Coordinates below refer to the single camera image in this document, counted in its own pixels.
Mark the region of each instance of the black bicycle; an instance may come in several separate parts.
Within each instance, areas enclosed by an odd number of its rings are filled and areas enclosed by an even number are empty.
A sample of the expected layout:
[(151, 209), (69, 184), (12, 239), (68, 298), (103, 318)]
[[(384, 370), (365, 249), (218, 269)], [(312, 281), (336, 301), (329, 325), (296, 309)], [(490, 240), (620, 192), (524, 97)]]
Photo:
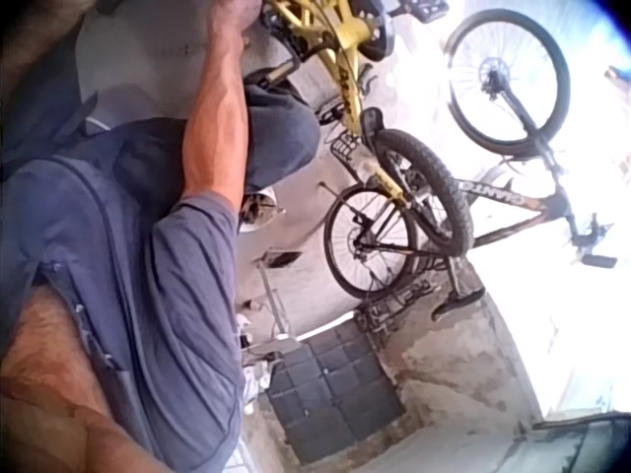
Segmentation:
[[(336, 200), (324, 226), (324, 250), (337, 283), (355, 298), (378, 299), (413, 280), (428, 267), (419, 261), (429, 258), (435, 269), (448, 271), (453, 288), (434, 310), (437, 320), (484, 295), (484, 288), (468, 293), (460, 287), (457, 258), (473, 247), (558, 219), (567, 221), (583, 263), (612, 268), (616, 258), (593, 253), (610, 226), (594, 216), (589, 230), (579, 231), (561, 183), (563, 170), (549, 145), (570, 104), (568, 65), (552, 36), (522, 14), (487, 10), (467, 18), (446, 50), (449, 108), (458, 126), (477, 145), (501, 155), (501, 166), (542, 160), (555, 190), (544, 198), (522, 195), (510, 184), (493, 185), (494, 172), (481, 181), (455, 179), (429, 148), (402, 131), (385, 129), (381, 112), (368, 108), (361, 117), (361, 137), (345, 131), (331, 144), (333, 156), (357, 180), (339, 194), (329, 189)], [(362, 150), (377, 159), (387, 176), (361, 178), (350, 163)], [(535, 215), (474, 238), (468, 204), (480, 197)]]

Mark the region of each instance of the bicycle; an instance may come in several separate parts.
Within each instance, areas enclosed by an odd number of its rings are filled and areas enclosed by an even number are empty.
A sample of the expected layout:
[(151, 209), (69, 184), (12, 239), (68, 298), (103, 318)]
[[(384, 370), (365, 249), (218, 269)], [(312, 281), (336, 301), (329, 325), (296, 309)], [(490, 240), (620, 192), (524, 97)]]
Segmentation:
[[(554, 107), (542, 125), (539, 126), (538, 117), (528, 114), (514, 93), (510, 69), (498, 57), (484, 61), (479, 67), (480, 90), (492, 102), (502, 99), (526, 135), (497, 139), (480, 131), (465, 116), (466, 107), (462, 99), (458, 100), (454, 80), (450, 87), (450, 111), (458, 126), (475, 143), (502, 156), (512, 156), (505, 158), (502, 165), (543, 159), (554, 181), (554, 194), (532, 198), (509, 187), (493, 186), (493, 179), (488, 179), (490, 182), (455, 179), (422, 142), (402, 131), (386, 129), (378, 108), (362, 108), (362, 92), (366, 88), (359, 80), (360, 54), (371, 61), (380, 61), (392, 53), (392, 19), (397, 16), (411, 14), (421, 23), (429, 24), (443, 18), (448, 11), (449, 5), (442, 0), (399, 0), (398, 7), (390, 12), (380, 0), (266, 0), (261, 13), (263, 25), (291, 54), (288, 61), (260, 81), (261, 87), (286, 80), (303, 62), (316, 55), (339, 86), (341, 103), (320, 122), (328, 124), (339, 120), (344, 124), (345, 130), (333, 140), (330, 151), (357, 183), (341, 193), (320, 184), (335, 196), (324, 224), (325, 256), (334, 279), (351, 296), (371, 301), (393, 294), (430, 266), (446, 269), (452, 291), (432, 313), (433, 320), (453, 308), (473, 304), (485, 294), (484, 288), (470, 293), (462, 290), (455, 260), (466, 256), (474, 247), (543, 223), (564, 218), (570, 227), (572, 244), (585, 254), (585, 264), (615, 265), (615, 258), (593, 255), (594, 247), (606, 235), (609, 226), (601, 226), (595, 217), (590, 232), (581, 235), (561, 184), (561, 169), (549, 141), (559, 131), (568, 112), (569, 71), (554, 39), (530, 18), (507, 10), (473, 15), (453, 33), (447, 50), (449, 67), (454, 69), (456, 53), (464, 48), (466, 37), (482, 26), (497, 22), (510, 23), (537, 38), (551, 57), (557, 78)], [(468, 204), (479, 197), (531, 210), (537, 216), (474, 238)], [(344, 221), (349, 221), (352, 229), (341, 236), (338, 227)], [(423, 247), (419, 247), (417, 229), (428, 239)], [(366, 270), (361, 281), (349, 281), (358, 268), (345, 272), (335, 255), (334, 247), (340, 242), (353, 261)], [(424, 258), (433, 263), (419, 264)]]

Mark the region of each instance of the hairy skin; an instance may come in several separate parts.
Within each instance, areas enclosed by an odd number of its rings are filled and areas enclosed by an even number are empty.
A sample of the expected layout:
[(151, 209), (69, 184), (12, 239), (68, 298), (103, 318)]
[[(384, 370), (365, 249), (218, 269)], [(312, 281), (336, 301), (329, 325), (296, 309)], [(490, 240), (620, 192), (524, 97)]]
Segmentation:
[[(211, 4), (206, 65), (182, 147), (183, 195), (216, 192), (235, 212), (244, 193), (248, 133), (241, 34), (260, 3)], [(0, 464), (9, 471), (169, 471), (111, 418), (72, 316), (50, 288), (33, 289), (20, 315), (0, 367), (0, 394)]]

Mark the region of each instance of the gray pants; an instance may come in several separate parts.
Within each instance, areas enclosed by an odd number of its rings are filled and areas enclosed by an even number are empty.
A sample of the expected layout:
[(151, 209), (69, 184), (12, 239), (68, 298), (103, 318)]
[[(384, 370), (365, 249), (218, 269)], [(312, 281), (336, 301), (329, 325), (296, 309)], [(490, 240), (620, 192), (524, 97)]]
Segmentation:
[[(121, 139), (120, 133), (107, 137), (116, 130), (104, 132), (105, 136), (95, 141), (85, 131), (85, 118), (98, 98), (81, 102), (75, 59), (78, 33), (79, 27), (61, 39), (30, 71), (4, 107), (4, 163), (24, 156), (72, 150), (74, 155), (95, 155), (90, 159), (97, 166), (111, 165), (110, 158), (103, 154), (112, 141)], [(287, 87), (264, 91), (246, 80), (245, 99), (249, 118), (245, 190), (255, 192), (275, 184), (315, 157), (319, 125), (314, 113)], [(181, 146), (185, 121), (160, 118), (129, 125), (122, 134), (125, 141), (142, 139), (139, 135), (146, 134), (154, 146), (159, 146), (162, 139), (164, 146), (174, 151)]]

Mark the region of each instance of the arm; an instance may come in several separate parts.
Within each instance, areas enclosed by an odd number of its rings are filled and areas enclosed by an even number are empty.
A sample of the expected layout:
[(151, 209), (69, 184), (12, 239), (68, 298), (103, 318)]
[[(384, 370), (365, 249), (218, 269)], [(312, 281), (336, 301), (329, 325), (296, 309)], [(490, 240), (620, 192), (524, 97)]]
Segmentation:
[(184, 196), (214, 191), (235, 211), (244, 195), (248, 140), (242, 32), (259, 10), (260, 0), (212, 4), (206, 63), (182, 148)]

